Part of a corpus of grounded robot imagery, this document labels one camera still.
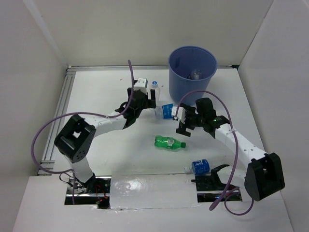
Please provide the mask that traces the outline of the small clear bottle white cap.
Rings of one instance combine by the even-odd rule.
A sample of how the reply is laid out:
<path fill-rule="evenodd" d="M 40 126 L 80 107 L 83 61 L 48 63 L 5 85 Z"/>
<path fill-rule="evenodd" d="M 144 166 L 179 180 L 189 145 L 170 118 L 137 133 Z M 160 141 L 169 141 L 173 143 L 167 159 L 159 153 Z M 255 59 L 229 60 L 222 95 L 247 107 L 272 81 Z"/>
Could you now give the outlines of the small clear bottle white cap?
<path fill-rule="evenodd" d="M 154 92 L 155 92 L 155 100 L 156 100 L 156 102 L 158 102 L 159 98 L 160 98 L 160 87 L 158 85 L 158 82 L 157 81 L 152 81 L 150 89 L 154 90 Z"/>

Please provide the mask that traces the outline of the blue label water bottle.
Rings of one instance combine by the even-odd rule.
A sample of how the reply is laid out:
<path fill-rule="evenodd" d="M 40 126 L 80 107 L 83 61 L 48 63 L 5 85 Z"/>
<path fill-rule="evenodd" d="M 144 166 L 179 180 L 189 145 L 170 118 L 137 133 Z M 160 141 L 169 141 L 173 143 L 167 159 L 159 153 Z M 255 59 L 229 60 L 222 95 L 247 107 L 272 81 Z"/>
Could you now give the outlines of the blue label water bottle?
<path fill-rule="evenodd" d="M 176 108 L 177 106 L 173 103 L 159 105 L 154 109 L 155 118 L 157 120 L 174 120 L 175 116 L 172 113 Z"/>

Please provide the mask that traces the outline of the green plastic bottle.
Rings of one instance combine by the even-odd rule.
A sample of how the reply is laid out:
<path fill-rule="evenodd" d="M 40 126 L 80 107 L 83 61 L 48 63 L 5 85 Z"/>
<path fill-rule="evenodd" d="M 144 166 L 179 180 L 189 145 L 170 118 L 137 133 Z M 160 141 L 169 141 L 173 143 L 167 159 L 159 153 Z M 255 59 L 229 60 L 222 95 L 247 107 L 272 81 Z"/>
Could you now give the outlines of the green plastic bottle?
<path fill-rule="evenodd" d="M 154 145 L 159 148 L 165 148 L 165 149 L 171 149 L 171 150 L 186 148 L 185 142 L 181 142 L 172 137 L 164 137 L 160 135 L 157 135 L 155 137 Z"/>

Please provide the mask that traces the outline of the black label clear bottle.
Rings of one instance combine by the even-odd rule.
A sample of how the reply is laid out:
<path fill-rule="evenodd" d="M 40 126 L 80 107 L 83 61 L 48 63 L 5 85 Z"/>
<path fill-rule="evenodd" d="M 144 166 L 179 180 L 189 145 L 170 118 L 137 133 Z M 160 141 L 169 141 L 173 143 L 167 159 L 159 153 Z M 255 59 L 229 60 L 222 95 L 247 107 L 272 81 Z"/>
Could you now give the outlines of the black label clear bottle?
<path fill-rule="evenodd" d="M 199 79 L 202 79 L 203 77 L 203 74 L 200 70 L 192 70 L 191 73 L 189 74 L 188 76 L 188 79 L 190 80 L 199 80 Z"/>

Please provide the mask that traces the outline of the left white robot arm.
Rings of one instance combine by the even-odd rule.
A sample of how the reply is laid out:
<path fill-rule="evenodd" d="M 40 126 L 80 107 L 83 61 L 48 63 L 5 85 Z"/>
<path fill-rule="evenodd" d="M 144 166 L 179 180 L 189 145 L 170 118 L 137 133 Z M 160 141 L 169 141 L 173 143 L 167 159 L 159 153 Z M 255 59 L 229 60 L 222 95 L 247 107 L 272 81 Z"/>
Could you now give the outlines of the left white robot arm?
<path fill-rule="evenodd" d="M 94 190 L 96 176 L 91 170 L 86 155 L 95 137 L 117 130 L 123 130 L 136 122 L 144 109 L 156 108 L 155 90 L 148 93 L 141 90 L 127 89 L 133 94 L 131 102 L 124 102 L 107 117 L 93 116 L 82 118 L 73 115 L 55 138 L 55 146 L 66 157 L 73 169 L 78 187 L 85 193 Z"/>

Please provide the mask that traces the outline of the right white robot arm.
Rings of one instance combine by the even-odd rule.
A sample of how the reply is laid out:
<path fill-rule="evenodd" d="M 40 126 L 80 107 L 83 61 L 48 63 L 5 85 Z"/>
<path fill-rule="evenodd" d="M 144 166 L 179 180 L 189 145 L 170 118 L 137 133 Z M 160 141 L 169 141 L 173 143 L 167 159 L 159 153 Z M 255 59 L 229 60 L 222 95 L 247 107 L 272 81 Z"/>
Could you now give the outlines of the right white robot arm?
<path fill-rule="evenodd" d="M 267 153 L 235 129 L 230 120 L 217 115 L 209 98 L 196 100 L 196 106 L 184 103 L 174 106 L 171 115 L 179 121 L 178 134 L 190 136 L 194 128 L 202 128 L 214 139 L 222 142 L 247 167 L 244 187 L 255 201 L 260 201 L 285 187 L 281 159 L 276 153 Z"/>

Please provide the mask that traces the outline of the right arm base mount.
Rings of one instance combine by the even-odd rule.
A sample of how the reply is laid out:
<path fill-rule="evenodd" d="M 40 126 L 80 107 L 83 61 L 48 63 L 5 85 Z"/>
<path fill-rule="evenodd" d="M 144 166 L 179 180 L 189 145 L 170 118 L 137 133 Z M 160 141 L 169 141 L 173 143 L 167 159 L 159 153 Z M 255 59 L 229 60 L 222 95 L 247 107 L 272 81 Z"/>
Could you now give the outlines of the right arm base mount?
<path fill-rule="evenodd" d="M 218 173 L 221 170 L 227 171 L 227 168 L 230 168 L 228 164 L 222 164 L 211 169 L 209 174 L 196 175 L 191 180 L 196 185 L 198 203 L 211 203 L 220 197 L 226 184 L 221 182 Z"/>

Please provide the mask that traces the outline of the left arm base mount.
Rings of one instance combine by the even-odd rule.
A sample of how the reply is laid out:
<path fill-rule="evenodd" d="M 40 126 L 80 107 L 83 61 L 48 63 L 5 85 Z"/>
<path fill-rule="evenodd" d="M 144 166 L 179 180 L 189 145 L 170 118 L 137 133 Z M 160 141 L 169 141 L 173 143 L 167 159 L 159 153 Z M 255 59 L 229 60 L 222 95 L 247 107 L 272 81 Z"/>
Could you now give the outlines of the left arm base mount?
<path fill-rule="evenodd" d="M 59 180 L 66 184 L 64 205 L 94 205 L 98 209 L 110 209 L 111 176 L 97 176 L 89 189 L 71 174 L 60 174 Z"/>

